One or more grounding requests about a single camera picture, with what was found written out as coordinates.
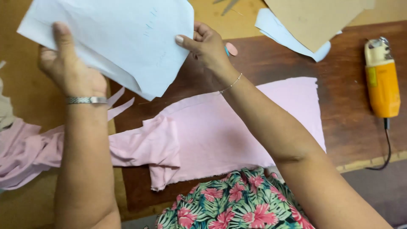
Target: pink knit fabric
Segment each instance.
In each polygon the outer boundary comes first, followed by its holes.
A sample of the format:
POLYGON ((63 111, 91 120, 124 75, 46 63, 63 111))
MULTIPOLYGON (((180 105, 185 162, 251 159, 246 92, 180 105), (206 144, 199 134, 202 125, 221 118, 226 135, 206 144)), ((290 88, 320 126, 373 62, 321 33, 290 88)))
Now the pink knit fabric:
MULTIPOLYGON (((258 86, 297 118, 325 150, 315 78, 298 77, 258 86)), ((124 89, 109 99, 112 105, 124 89)), ((131 106, 108 111, 109 119, 131 106)), ((0 188, 16 189, 50 167, 59 167, 63 126, 39 134, 39 126, 17 119, 0 132, 0 188)), ((218 93, 183 99, 143 127, 109 136, 116 166, 150 165, 151 188, 224 174, 243 167, 274 165, 270 155, 218 93)))

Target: power cord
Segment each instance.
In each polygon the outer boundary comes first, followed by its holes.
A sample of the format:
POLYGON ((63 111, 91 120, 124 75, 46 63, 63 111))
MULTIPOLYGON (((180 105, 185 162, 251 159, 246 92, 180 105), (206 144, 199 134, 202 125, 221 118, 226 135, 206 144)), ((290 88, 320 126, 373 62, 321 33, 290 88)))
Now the power cord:
POLYGON ((376 170, 376 171, 380 171, 383 170, 387 167, 387 165, 389 165, 390 163, 390 159, 392 157, 392 146, 390 144, 390 138, 389 138, 389 129, 390 129, 390 119, 389 118, 384 118, 384 130, 386 132, 386 138, 387 138, 387 143, 389 145, 389 155, 387 156, 386 161, 384 162, 384 164, 379 167, 379 168, 366 168, 367 170, 376 170))

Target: floral print fabric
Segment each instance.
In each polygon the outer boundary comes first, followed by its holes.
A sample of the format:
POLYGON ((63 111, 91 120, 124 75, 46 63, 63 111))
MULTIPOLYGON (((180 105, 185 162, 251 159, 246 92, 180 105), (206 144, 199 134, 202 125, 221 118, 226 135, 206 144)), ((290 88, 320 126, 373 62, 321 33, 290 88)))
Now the floral print fabric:
POLYGON ((263 168, 234 171, 178 195, 156 229, 313 229, 290 189, 263 168))

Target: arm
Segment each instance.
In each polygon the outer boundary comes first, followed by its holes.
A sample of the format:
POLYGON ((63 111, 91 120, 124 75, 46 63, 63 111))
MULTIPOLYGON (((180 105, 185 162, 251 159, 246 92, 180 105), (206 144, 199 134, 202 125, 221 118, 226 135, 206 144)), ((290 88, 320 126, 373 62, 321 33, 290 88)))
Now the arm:
MULTIPOLYGON (((227 88, 240 73, 230 64, 220 35, 200 22, 194 40, 179 45, 192 51, 227 88)), ((317 228, 391 228, 342 176, 312 135, 244 76, 223 96, 249 131, 270 153, 281 175, 317 228)))
MULTIPOLYGON (((55 23, 54 36, 59 51, 40 47, 40 68, 68 97, 105 97, 104 77, 78 59, 67 26, 55 23)), ((67 105, 64 150, 55 192, 55 228, 120 228, 107 105, 67 105)))

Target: hand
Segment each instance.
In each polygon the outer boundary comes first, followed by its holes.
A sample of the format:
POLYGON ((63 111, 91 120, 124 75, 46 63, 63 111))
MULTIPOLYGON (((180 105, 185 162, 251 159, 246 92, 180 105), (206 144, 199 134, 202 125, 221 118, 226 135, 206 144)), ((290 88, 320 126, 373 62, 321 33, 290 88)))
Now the hand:
POLYGON ((191 51, 216 76, 233 69, 225 52, 222 37, 202 22, 194 23, 194 39, 178 35, 175 41, 179 46, 191 51))
POLYGON ((69 28, 62 22, 53 24, 58 51, 39 47, 39 68, 46 73, 67 97, 105 97, 105 78, 88 68, 76 55, 69 28))

